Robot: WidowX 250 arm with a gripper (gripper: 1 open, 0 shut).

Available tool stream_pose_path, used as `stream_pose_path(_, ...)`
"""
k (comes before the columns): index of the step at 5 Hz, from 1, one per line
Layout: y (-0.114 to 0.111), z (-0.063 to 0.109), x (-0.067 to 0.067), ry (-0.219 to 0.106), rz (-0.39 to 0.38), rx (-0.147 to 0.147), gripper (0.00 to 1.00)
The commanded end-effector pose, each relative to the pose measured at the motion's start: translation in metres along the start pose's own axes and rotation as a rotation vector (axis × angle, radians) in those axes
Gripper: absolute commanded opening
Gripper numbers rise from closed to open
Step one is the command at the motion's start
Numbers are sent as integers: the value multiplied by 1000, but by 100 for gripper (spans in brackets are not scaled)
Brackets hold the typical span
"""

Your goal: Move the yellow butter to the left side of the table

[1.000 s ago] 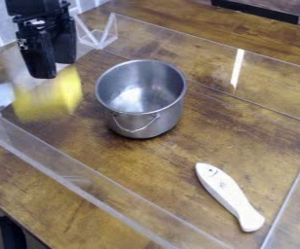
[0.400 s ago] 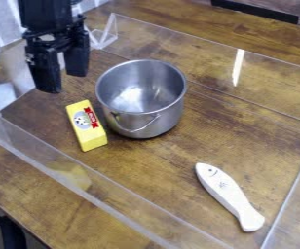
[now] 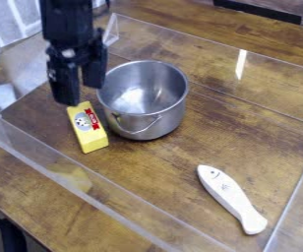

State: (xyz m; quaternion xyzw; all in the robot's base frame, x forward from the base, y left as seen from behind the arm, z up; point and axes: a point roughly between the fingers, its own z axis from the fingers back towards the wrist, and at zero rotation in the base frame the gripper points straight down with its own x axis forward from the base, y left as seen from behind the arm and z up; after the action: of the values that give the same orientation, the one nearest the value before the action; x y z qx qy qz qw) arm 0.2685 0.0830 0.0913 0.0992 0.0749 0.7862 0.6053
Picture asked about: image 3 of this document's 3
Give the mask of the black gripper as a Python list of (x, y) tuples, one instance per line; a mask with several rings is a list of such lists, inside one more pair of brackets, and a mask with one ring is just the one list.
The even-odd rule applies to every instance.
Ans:
[(86, 87), (101, 89), (105, 84), (109, 50), (93, 9), (93, 0), (40, 0), (48, 79), (54, 100), (69, 106), (80, 103), (78, 67)]

